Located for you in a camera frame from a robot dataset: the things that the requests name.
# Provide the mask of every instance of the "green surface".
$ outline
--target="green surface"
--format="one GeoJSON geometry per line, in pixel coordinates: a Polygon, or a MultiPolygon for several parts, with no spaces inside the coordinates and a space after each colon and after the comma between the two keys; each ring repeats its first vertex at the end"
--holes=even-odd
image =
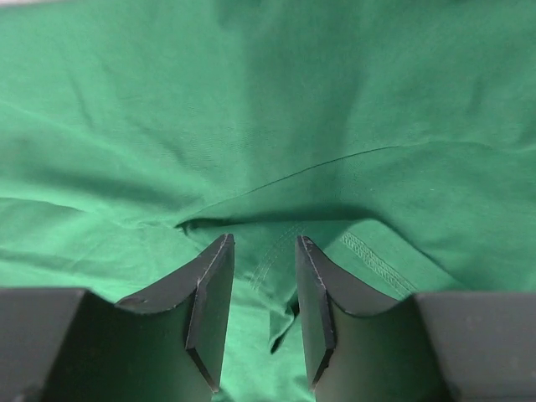
{"type": "Polygon", "coordinates": [[[534,290],[535,111],[533,0],[4,8],[0,283],[116,300],[233,233],[217,400],[309,401],[294,238],[391,296],[534,290]]]}

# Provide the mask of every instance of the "garment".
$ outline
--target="garment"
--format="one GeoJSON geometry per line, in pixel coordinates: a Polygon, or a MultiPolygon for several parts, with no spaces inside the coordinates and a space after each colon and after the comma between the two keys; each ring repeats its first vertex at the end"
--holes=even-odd
{"type": "Polygon", "coordinates": [[[312,400],[298,235],[397,298],[536,289],[532,0],[60,2],[0,52],[0,284],[117,300],[233,233],[217,400],[312,400]]]}

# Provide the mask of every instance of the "green cloth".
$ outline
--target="green cloth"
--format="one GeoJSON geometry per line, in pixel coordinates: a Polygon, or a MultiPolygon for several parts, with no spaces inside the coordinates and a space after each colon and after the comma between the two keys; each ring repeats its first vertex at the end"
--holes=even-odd
{"type": "Polygon", "coordinates": [[[535,111],[533,0],[2,8],[0,284],[116,300],[233,233],[214,399],[310,401],[296,236],[398,298],[535,290],[535,111]]]}

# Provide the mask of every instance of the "green fabric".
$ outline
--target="green fabric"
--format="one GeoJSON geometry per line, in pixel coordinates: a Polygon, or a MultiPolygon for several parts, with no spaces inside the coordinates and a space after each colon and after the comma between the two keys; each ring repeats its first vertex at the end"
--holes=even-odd
{"type": "Polygon", "coordinates": [[[116,300],[234,233],[214,399],[310,401],[297,235],[398,298],[536,289],[535,66],[533,0],[3,8],[0,283],[116,300]]]}

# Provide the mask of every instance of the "green t-shirt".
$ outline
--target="green t-shirt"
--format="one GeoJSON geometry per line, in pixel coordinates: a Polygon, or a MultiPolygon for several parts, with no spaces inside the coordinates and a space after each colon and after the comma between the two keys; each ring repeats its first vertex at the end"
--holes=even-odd
{"type": "Polygon", "coordinates": [[[215,400],[312,400],[296,236],[398,298],[536,289],[535,111],[533,0],[0,8],[0,284],[116,300],[233,233],[215,400]]]}

